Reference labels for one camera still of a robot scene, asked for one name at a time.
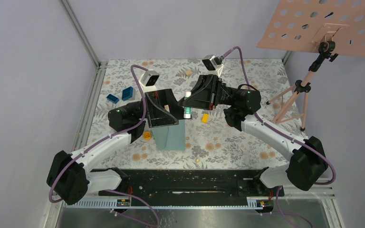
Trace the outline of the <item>green white glue stick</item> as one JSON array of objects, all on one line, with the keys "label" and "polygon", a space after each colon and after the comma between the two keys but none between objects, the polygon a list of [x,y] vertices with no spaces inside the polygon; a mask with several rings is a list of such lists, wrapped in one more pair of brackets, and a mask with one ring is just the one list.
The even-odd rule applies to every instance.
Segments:
[{"label": "green white glue stick", "polygon": [[184,95],[184,99],[183,99],[183,106],[184,106],[184,113],[183,113],[183,117],[184,119],[191,119],[192,114],[191,114],[191,107],[189,107],[187,104],[185,104],[185,101],[191,96],[191,92],[187,91],[185,92]]}]

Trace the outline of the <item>teal paper envelope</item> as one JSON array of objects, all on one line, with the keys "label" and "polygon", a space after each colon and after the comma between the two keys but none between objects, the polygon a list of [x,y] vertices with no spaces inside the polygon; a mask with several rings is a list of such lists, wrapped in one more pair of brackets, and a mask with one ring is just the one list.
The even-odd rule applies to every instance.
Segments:
[{"label": "teal paper envelope", "polygon": [[177,125],[152,128],[156,148],[159,151],[185,150],[185,121],[179,120]]}]

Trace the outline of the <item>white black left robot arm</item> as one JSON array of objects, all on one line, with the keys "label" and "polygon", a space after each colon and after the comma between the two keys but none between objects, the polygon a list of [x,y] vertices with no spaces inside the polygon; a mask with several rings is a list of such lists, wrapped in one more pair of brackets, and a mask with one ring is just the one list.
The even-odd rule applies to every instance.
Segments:
[{"label": "white black left robot arm", "polygon": [[[146,92],[140,101],[110,110],[107,117],[113,133],[72,153],[60,151],[55,155],[47,177],[50,202],[63,200],[72,205],[87,193],[101,190],[125,194],[128,183],[116,171],[94,174],[92,170],[109,154],[143,136],[145,127],[157,130],[178,126],[184,119],[184,100],[177,100],[171,89],[163,89]],[[54,199],[53,193],[60,198]]]}]

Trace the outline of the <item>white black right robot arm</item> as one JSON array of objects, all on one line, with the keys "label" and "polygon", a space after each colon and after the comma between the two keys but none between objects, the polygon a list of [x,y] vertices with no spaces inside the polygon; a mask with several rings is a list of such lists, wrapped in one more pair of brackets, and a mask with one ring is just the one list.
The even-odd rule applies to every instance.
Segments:
[{"label": "white black right robot arm", "polygon": [[319,183],[318,179],[329,167],[318,138],[294,136],[257,114],[261,95],[251,85],[233,88],[217,75],[200,75],[193,89],[178,104],[202,110],[227,105],[223,112],[228,126],[258,138],[284,156],[288,164],[266,167],[254,181],[253,188],[258,195],[265,196],[272,188],[289,184],[308,191]]}]

